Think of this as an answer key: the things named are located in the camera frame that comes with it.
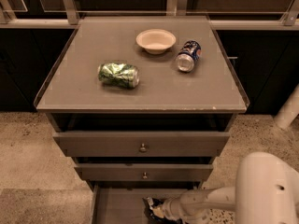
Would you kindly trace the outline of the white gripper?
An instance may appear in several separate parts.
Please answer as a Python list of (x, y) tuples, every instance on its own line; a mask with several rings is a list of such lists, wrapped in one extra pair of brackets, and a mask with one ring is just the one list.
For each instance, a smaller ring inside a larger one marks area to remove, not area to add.
[(207, 190), (188, 190), (179, 197), (165, 200), (162, 209), (153, 208), (153, 215), (173, 221), (181, 220), (183, 224), (208, 224), (208, 194)]

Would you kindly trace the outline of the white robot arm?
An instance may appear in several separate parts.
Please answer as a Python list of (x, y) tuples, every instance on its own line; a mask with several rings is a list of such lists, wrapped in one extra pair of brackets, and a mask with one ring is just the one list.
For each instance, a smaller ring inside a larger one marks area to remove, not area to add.
[(162, 222), (207, 224), (208, 211), (218, 209), (233, 212), (235, 224), (297, 224), (299, 173), (272, 154), (254, 152), (240, 162), (232, 187), (147, 202), (150, 215)]

